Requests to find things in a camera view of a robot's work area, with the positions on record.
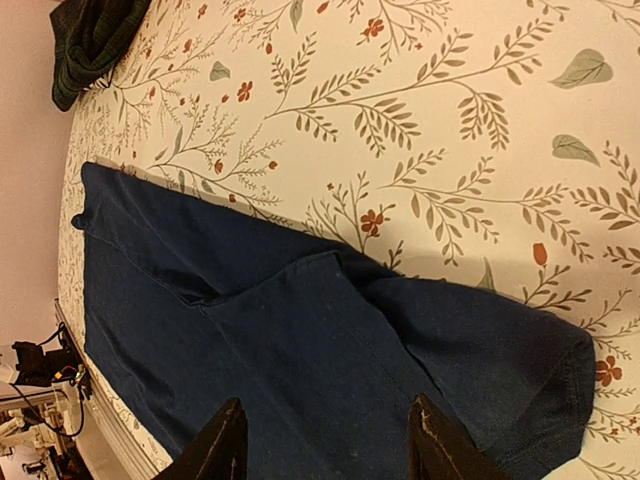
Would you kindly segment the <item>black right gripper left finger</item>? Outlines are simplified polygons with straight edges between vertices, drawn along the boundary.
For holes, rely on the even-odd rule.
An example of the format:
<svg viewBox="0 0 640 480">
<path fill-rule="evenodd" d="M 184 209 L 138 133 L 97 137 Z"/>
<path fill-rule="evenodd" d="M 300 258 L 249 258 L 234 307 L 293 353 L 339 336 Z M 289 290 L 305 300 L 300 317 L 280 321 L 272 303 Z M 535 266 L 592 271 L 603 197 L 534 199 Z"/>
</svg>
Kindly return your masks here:
<svg viewBox="0 0 640 480">
<path fill-rule="evenodd" d="M 229 398 L 182 454 L 153 480 L 245 480 L 248 421 L 239 398 Z"/>
</svg>

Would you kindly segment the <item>navy blue t-shirt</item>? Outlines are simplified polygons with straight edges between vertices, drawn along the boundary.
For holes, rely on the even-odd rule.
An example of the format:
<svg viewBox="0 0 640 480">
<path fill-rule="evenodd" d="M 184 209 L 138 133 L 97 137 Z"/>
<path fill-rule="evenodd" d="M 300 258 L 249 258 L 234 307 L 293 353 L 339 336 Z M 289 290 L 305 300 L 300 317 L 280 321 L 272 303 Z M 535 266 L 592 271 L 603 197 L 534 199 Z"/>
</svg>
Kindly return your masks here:
<svg viewBox="0 0 640 480">
<path fill-rule="evenodd" d="M 512 479 L 579 455 L 584 330 L 112 168 L 81 179 L 85 350 L 172 457 L 236 397 L 253 479 L 404 479 L 419 395 Z"/>
</svg>

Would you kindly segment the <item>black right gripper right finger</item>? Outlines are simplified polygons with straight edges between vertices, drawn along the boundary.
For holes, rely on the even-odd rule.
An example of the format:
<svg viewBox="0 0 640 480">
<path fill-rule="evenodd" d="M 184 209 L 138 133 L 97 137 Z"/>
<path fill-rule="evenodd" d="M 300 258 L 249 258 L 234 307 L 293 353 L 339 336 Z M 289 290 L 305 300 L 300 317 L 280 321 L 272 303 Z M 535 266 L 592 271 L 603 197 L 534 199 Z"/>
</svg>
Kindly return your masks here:
<svg viewBox="0 0 640 480">
<path fill-rule="evenodd" d="M 408 415 L 409 478 L 499 480 L 508 476 L 423 394 Z"/>
</svg>

